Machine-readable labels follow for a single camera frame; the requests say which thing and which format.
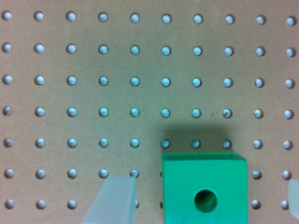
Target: pegboard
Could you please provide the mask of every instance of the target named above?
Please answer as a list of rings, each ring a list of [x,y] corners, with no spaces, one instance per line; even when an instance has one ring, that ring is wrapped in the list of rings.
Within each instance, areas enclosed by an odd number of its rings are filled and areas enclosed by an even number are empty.
[[[281,208],[288,198],[282,174],[299,178],[297,1],[1,1],[0,8],[1,223],[80,223],[105,181],[102,169],[111,176],[137,169],[135,223],[163,223],[161,153],[209,150],[247,159],[249,223],[297,223]],[[134,13],[138,22],[130,19]],[[201,23],[193,20],[197,14]],[[260,15],[264,24],[256,21]],[[71,107],[76,111],[68,113]],[[132,108],[139,110],[135,118]],[[196,108],[199,118],[192,116]],[[224,118],[224,109],[233,115]],[[257,109],[262,118],[254,117]],[[293,118],[285,118],[287,110]],[[71,138],[75,147],[67,144]],[[200,147],[192,147],[195,139]],[[254,179],[254,171],[262,177]],[[259,209],[252,209],[254,200]]]

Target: green block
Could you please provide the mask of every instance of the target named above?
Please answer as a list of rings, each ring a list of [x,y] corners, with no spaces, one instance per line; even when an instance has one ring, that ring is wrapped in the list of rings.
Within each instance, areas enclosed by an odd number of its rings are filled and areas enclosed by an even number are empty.
[[[248,167],[234,152],[162,155],[165,224],[248,223]]]

